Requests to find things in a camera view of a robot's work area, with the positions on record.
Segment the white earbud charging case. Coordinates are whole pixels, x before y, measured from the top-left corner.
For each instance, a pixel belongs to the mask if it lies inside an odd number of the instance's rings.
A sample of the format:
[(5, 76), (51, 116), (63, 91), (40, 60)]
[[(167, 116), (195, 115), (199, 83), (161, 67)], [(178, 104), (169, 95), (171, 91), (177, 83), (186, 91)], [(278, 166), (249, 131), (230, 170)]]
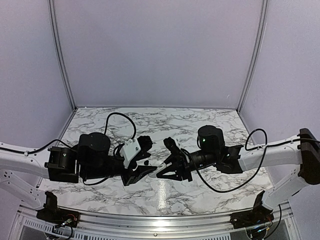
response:
[(167, 167), (165, 163), (161, 163), (160, 165), (157, 166), (157, 168), (148, 174), (148, 177), (155, 179), (157, 178), (157, 174), (160, 173), (162, 170), (164, 170)]

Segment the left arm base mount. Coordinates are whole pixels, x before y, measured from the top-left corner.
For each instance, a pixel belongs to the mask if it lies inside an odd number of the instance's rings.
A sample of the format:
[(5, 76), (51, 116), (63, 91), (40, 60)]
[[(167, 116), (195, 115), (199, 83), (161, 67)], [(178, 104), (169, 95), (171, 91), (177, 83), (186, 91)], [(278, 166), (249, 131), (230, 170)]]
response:
[(80, 213), (75, 210), (58, 207), (58, 198), (50, 191), (45, 193), (45, 203), (42, 209), (37, 210), (36, 218), (42, 221), (62, 226), (76, 228), (79, 223)]

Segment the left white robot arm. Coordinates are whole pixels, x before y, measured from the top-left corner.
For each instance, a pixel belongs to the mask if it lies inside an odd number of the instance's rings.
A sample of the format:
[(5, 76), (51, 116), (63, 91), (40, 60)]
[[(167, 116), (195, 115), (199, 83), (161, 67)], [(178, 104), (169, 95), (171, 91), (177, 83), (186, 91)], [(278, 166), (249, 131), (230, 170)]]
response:
[(41, 210), (51, 195), (38, 190), (15, 172), (27, 173), (51, 182), (77, 184), (93, 179), (121, 177), (124, 186), (137, 183), (157, 168), (138, 165), (150, 157), (149, 136), (131, 138), (120, 147), (119, 156), (109, 154), (111, 140), (103, 133), (82, 134), (73, 147), (51, 144), (24, 150), (20, 146), (0, 145), (0, 187), (18, 197), (34, 210)]

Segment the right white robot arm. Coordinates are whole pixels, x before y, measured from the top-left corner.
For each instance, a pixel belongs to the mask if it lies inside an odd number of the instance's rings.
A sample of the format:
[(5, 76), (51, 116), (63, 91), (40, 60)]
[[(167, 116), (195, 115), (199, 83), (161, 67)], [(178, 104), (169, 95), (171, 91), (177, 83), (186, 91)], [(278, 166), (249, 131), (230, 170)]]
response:
[(320, 183), (320, 142), (307, 128), (285, 140), (263, 145), (226, 146), (223, 131), (212, 125), (198, 132), (198, 151), (188, 152), (168, 137), (163, 142), (169, 157), (158, 166), (155, 177), (176, 181), (192, 181), (192, 172), (214, 166), (224, 174), (242, 174), (252, 169), (278, 165), (297, 165), (274, 187), (259, 193), (247, 219), (258, 224), (283, 201), (309, 185)]

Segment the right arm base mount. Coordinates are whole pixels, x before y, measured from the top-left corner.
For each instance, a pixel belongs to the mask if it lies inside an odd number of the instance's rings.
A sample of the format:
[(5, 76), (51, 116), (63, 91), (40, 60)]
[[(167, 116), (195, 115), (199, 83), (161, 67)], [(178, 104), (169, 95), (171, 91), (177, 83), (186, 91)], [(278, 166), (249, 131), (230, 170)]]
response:
[(273, 210), (263, 206), (264, 193), (263, 190), (256, 196), (251, 210), (234, 212), (230, 215), (230, 223), (234, 229), (261, 225), (274, 220)]

